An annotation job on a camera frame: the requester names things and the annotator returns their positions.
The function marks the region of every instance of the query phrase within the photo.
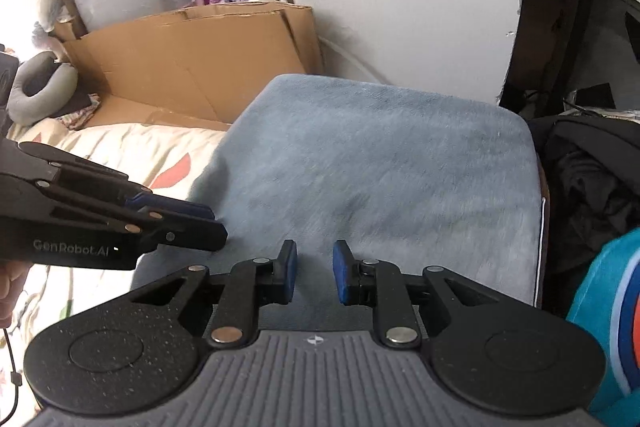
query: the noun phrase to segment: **teal fabric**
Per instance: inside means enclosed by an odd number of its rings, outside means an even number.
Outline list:
[[[590,410],[609,427],[640,425],[639,371],[631,338],[634,328],[640,328],[633,324],[639,274],[640,229],[635,229],[603,247],[567,315],[568,321],[589,331],[607,355],[607,372]]]

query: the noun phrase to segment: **gray fleece blanket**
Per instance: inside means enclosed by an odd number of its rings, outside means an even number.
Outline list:
[[[371,313],[338,302],[332,245],[419,274],[440,264],[532,303],[541,197],[536,154],[517,115],[485,103],[392,86],[289,74],[231,127],[192,201],[229,233],[222,251],[162,247],[134,286],[190,264],[227,272],[298,244],[291,304],[263,328],[351,330]]]

